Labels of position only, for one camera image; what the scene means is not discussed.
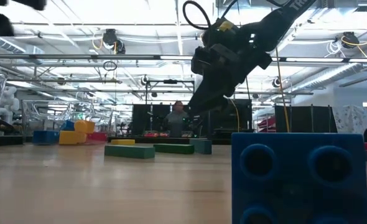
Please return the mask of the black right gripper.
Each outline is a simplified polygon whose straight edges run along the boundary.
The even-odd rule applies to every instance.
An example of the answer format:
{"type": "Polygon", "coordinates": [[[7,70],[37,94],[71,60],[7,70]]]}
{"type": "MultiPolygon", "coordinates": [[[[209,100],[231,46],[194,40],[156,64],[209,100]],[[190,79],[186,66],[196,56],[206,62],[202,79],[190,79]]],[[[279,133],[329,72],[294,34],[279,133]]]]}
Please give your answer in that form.
{"type": "Polygon", "coordinates": [[[222,111],[228,106],[227,97],[242,84],[256,67],[266,69],[271,56],[249,44],[234,52],[221,44],[210,49],[211,62],[204,70],[203,80],[189,101],[189,114],[201,115],[208,111],[222,111]]]}

